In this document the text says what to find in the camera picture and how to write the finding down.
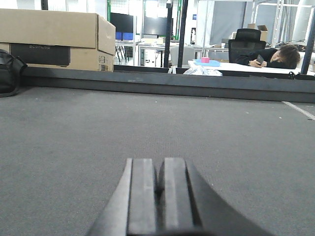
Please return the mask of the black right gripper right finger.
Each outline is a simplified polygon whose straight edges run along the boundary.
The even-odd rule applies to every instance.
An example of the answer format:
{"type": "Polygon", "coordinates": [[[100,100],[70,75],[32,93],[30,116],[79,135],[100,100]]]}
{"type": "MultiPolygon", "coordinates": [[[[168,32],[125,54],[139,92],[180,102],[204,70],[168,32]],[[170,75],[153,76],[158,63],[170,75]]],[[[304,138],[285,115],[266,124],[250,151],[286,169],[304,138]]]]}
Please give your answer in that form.
{"type": "Polygon", "coordinates": [[[166,158],[158,184],[166,230],[202,230],[213,236],[271,235],[222,198],[191,161],[166,158]]]}

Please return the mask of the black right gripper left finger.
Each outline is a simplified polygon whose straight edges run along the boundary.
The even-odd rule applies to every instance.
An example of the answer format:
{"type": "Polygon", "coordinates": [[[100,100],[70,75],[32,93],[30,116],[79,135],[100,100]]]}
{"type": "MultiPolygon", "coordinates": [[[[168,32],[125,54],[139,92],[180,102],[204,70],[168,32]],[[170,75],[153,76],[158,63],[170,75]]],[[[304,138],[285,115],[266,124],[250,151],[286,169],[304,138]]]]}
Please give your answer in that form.
{"type": "Polygon", "coordinates": [[[129,158],[121,179],[88,236],[143,236],[157,231],[152,159],[129,158]]]}

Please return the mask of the black shoulder bag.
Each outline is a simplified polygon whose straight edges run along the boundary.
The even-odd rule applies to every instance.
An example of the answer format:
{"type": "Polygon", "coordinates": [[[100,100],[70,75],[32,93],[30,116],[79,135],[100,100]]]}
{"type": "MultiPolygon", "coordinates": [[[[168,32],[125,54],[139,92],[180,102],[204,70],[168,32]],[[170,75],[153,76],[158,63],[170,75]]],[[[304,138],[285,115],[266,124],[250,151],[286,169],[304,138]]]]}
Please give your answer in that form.
{"type": "Polygon", "coordinates": [[[0,50],[0,97],[14,96],[20,88],[21,75],[27,64],[6,50],[0,50]]]}

